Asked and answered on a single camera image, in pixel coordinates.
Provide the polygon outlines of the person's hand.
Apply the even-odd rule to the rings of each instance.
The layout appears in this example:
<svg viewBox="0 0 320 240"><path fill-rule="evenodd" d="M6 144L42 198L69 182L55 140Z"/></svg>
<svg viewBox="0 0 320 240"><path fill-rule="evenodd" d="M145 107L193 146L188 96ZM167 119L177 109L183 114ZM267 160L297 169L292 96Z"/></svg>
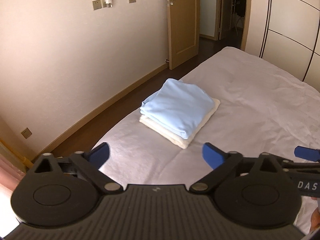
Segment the person's hand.
<svg viewBox="0 0 320 240"><path fill-rule="evenodd" d="M320 214L319 214L319 204L318 207L313 211L310 219L310 230L309 232L313 232L319 228L320 224Z"/></svg>

